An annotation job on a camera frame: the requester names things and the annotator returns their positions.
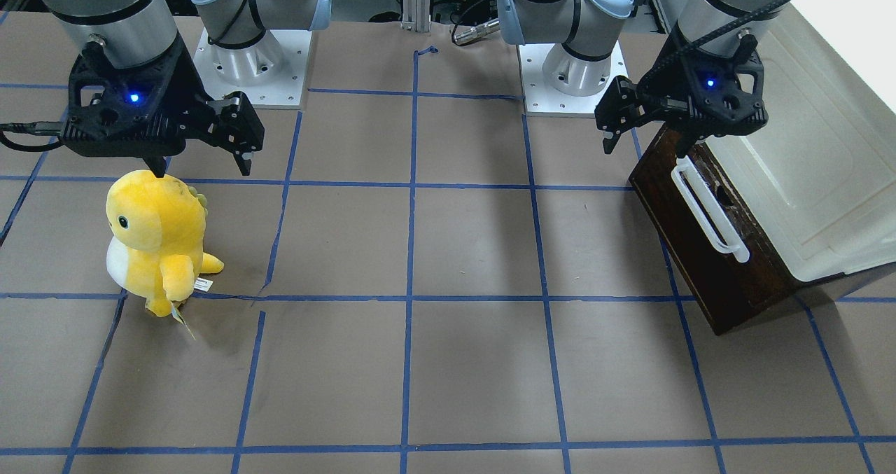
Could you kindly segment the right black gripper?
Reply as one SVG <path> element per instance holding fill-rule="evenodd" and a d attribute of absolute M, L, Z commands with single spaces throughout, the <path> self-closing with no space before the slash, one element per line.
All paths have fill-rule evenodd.
<path fill-rule="evenodd" d="M 67 117 L 59 139 L 90 158 L 143 158 L 164 178 L 170 156 L 186 139 L 208 135 L 212 146 L 230 152 L 249 176 L 253 154 L 263 149 L 265 126 L 249 95 L 234 92 L 213 100 L 181 36 L 141 66 L 115 68 L 98 41 L 87 41 L 69 75 Z"/>

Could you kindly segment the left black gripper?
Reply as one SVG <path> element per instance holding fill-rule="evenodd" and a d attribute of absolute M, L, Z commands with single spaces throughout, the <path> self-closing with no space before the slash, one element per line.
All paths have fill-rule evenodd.
<path fill-rule="evenodd" d="M 757 132 L 769 121 L 757 46 L 748 33 L 730 56 L 691 50 L 650 78 L 650 91 L 643 81 L 615 76 L 594 110 L 604 153 L 610 155 L 625 132 L 662 118 L 684 134 L 675 143 L 676 158 L 685 158 L 704 137 Z"/>

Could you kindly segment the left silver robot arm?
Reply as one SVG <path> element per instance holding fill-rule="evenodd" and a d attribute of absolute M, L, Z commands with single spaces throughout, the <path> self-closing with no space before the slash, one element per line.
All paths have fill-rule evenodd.
<path fill-rule="evenodd" d="M 586 97 L 599 89 L 596 128 L 605 154 L 634 127 L 662 122 L 687 155 L 711 136 L 764 127 L 759 40 L 792 0 L 687 0 L 652 68 L 638 81 L 609 76 L 612 50 L 640 0 L 496 0 L 501 36 L 513 46 L 549 44 L 545 78 Z"/>

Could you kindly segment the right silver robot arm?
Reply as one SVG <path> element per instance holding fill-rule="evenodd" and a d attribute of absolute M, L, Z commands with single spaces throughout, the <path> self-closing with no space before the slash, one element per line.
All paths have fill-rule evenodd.
<path fill-rule="evenodd" d="M 88 158 L 138 158 L 156 177 L 189 139 L 230 153 L 249 175 L 263 149 L 256 104 L 297 99 L 297 50 L 285 34 L 323 30 L 332 0 L 190 0 L 206 38 L 207 62 L 191 56 L 166 0 L 42 0 L 79 49 L 67 115 L 59 122 L 4 123 L 2 132 L 54 136 L 14 151 L 66 146 Z"/>

